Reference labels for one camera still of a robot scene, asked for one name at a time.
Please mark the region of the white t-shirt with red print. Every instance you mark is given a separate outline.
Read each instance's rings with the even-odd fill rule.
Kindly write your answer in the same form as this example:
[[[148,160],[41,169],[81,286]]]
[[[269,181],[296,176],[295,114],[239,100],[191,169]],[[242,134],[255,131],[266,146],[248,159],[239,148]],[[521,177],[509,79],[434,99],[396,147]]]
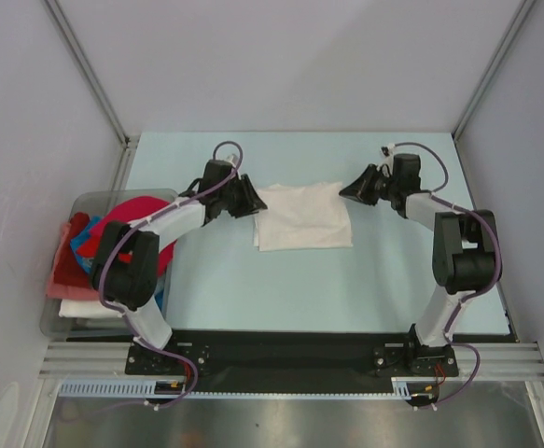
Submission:
[[[341,189],[340,182],[258,189],[267,208],[255,215],[254,246],[261,252],[351,247],[352,224]]]

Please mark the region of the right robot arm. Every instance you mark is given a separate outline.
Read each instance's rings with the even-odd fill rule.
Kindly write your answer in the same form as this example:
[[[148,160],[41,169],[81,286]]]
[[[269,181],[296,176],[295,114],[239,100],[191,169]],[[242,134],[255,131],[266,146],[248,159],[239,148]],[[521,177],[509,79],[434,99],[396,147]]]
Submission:
[[[501,276],[495,216],[489,210],[467,210],[423,189],[420,172],[418,155],[386,150],[384,163],[369,165],[340,195],[371,206],[387,201],[401,217],[433,233],[434,293],[403,345],[374,350],[377,371],[455,376],[454,327],[470,302],[490,291]]]

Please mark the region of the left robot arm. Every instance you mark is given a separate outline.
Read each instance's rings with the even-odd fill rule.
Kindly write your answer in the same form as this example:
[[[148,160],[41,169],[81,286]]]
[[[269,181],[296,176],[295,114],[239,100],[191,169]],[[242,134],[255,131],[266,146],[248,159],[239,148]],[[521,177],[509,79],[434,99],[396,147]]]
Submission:
[[[146,361],[156,371],[172,371],[179,361],[178,349],[169,344],[172,328],[155,299],[160,253],[223,212],[240,218],[266,208],[235,163],[211,159],[202,177],[172,203],[130,223],[105,224],[91,265],[91,285],[100,303],[119,313],[134,339],[148,347]]]

